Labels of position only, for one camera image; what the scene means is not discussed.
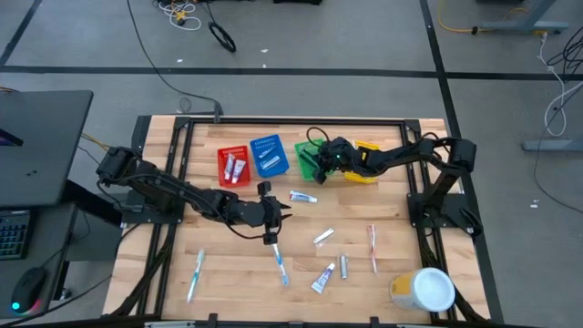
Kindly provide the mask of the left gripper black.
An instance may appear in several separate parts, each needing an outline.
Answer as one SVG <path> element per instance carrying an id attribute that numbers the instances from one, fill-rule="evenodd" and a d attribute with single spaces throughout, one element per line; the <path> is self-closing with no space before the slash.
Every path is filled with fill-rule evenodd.
<path id="1" fill-rule="evenodd" d="M 278 242 L 279 226 L 282 221 L 289 218 L 291 214 L 284 214 L 279 217 L 279 211 L 289 210 L 291 207 L 280 203 L 275 196 L 271 195 L 271 183 L 263 181 L 258 184 L 258 202 L 241 201 L 237 204 L 236 213 L 243 225 L 252 228 L 263 227 L 262 235 L 247 236 L 237 232 L 237 235 L 246 240 L 262 239 L 264 245 L 275 245 Z"/>

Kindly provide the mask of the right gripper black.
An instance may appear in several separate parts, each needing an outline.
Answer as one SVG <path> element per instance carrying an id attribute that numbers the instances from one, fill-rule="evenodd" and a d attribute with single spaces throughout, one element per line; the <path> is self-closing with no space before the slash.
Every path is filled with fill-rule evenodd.
<path id="1" fill-rule="evenodd" d="M 359 155 L 359 151 L 346 138 L 337 137 L 324 141 L 315 154 L 317 168 L 312 173 L 315 182 L 323 184 L 327 180 L 328 172 L 352 171 L 355 167 L 354 158 Z"/>

